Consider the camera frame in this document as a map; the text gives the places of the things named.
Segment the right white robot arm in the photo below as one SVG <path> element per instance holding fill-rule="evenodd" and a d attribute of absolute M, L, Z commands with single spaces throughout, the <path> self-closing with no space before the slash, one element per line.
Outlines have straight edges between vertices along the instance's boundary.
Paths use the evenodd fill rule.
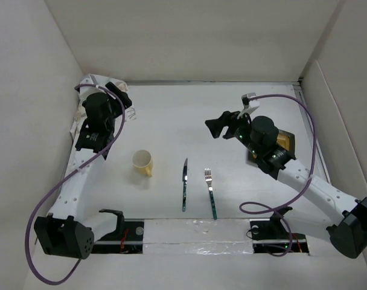
<path fill-rule="evenodd" d="M 329 218 L 315 228 L 300 222 L 295 232 L 331 242 L 344 256 L 355 259 L 367 247 L 367 198 L 359 200 L 315 176 L 277 142 L 274 122 L 265 116 L 225 111 L 217 119 L 205 121 L 213 138 L 236 138 L 255 155 L 255 163 L 265 174 L 300 192 Z"/>

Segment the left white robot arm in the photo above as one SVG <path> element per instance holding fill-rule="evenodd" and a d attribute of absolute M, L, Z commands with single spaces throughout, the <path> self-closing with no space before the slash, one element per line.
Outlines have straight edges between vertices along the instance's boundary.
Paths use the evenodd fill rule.
<path fill-rule="evenodd" d="M 112 82 L 104 86 L 80 84 L 77 91 L 83 88 L 88 90 L 82 101 L 86 119 L 71 157 L 72 176 L 61 186 L 47 216 L 37 217 L 34 223 L 45 254 L 75 259 L 86 259 L 102 237 L 108 235 L 116 240 L 124 234 L 122 211 L 104 208 L 86 218 L 85 205 L 92 177 L 102 168 L 112 143 L 121 132 L 115 129 L 115 120 L 124 118 L 125 110 L 132 106 L 127 93 Z"/>

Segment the floral animal print cloth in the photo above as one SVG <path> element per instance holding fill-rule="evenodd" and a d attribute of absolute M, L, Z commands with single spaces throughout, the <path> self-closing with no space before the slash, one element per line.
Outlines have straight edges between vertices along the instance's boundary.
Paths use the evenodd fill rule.
<path fill-rule="evenodd" d="M 104 86 L 107 82 L 112 82 L 119 90 L 129 93 L 129 87 L 127 86 L 127 83 L 120 79 L 115 79 L 111 77 L 96 75 L 96 77 L 99 85 Z M 86 111 L 84 107 L 82 106 L 83 101 L 86 100 L 87 96 L 91 93 L 98 92 L 97 89 L 81 89 L 78 93 L 79 97 L 79 104 L 78 108 L 76 110 L 76 113 L 74 115 L 74 122 L 71 126 L 70 133 L 72 136 L 72 139 L 75 141 L 80 133 L 82 124 L 84 120 L 86 119 Z M 126 121 L 135 120 L 136 119 L 136 111 L 133 106 L 126 109 Z"/>

